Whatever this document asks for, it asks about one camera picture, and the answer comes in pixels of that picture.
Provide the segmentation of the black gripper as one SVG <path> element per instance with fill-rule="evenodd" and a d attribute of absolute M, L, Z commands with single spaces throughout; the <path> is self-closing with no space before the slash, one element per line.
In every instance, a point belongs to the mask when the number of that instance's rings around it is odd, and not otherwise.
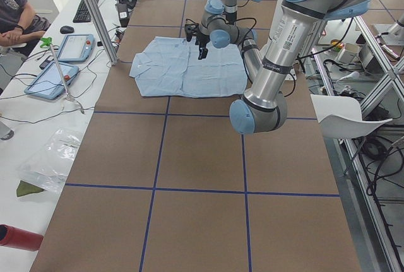
<path fill-rule="evenodd" d="M 205 35 L 203 33 L 198 33 L 196 35 L 195 45 L 197 45 L 199 49 L 199 56 L 198 56 L 199 60 L 205 59 L 207 57 L 208 49 L 206 46 L 208 43 L 209 43 L 208 35 Z"/>

